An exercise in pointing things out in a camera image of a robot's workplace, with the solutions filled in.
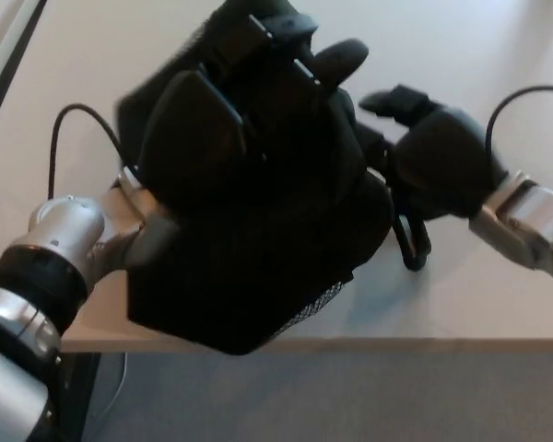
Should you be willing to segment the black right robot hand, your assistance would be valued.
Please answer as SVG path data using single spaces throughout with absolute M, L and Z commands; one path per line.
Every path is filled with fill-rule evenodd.
M 401 210 L 423 220 L 472 218 L 509 176 L 501 159 L 485 148 L 484 129 L 463 110 L 403 85 L 370 93 L 359 106 L 406 128 L 391 142 L 357 126 L 368 166 L 384 177 Z

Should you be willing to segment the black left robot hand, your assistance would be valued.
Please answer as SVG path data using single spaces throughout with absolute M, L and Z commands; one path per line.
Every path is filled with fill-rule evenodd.
M 299 13 L 240 18 L 208 40 L 163 90 L 147 122 L 142 183 L 175 213 L 234 187 L 246 169 L 282 157 L 286 133 L 313 120 L 368 55 L 357 39 L 312 53 L 316 23 Z

